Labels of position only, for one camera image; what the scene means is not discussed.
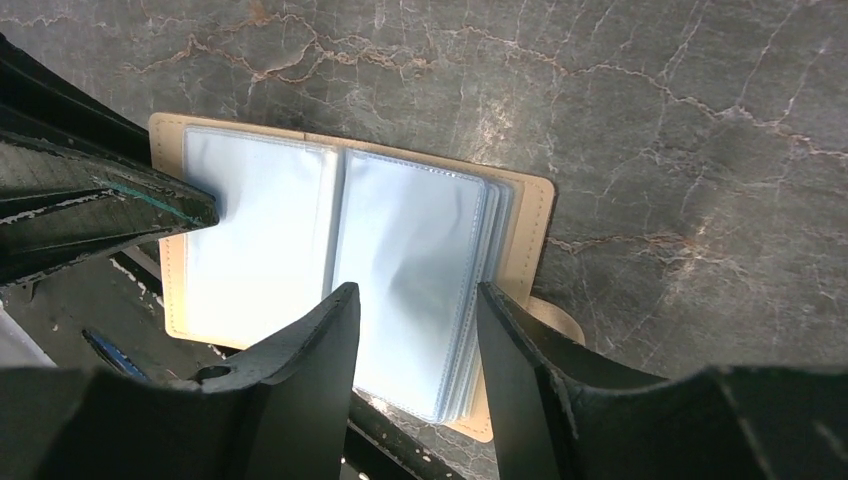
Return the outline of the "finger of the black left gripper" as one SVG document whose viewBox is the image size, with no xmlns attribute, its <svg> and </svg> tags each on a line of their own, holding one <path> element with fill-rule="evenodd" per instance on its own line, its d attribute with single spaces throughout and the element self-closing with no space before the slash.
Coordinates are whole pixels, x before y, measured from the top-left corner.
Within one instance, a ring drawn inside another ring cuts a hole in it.
<svg viewBox="0 0 848 480">
<path fill-rule="evenodd" d="M 149 133 L 1 38 L 1 105 L 141 165 Z"/>
<path fill-rule="evenodd" d="M 1 134 L 1 284 L 214 226 L 215 199 L 120 156 Z"/>
</svg>

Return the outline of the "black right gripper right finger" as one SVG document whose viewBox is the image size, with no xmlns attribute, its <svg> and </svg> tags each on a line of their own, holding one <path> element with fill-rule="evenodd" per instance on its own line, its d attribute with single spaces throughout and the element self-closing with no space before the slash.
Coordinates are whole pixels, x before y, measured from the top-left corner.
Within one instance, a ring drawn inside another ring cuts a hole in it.
<svg viewBox="0 0 848 480">
<path fill-rule="evenodd" d="M 843 366 L 665 379 L 597 354 L 491 283 L 477 334 L 504 479 L 843 479 Z"/>
</svg>

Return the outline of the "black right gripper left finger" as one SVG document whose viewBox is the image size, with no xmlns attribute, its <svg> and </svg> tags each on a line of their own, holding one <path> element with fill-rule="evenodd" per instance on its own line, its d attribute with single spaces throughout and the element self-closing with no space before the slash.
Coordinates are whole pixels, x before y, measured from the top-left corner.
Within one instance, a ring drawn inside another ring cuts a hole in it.
<svg viewBox="0 0 848 480">
<path fill-rule="evenodd" d="M 359 289 L 187 380 L 105 369 L 1 373 L 5 479 L 336 479 L 360 331 Z"/>
</svg>

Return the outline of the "beige card holder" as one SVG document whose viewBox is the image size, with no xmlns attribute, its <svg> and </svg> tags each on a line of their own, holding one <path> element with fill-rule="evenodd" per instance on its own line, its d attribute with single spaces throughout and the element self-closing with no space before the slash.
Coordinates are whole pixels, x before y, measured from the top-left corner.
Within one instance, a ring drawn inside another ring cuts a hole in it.
<svg viewBox="0 0 848 480">
<path fill-rule="evenodd" d="M 487 442 L 476 333 L 492 282 L 542 323 L 577 323 L 531 293 L 554 203 L 540 176 L 374 143 L 156 113 L 154 167 L 214 197 L 215 226 L 164 239 L 169 335 L 247 349 L 346 282 L 359 288 L 354 386 Z"/>
</svg>

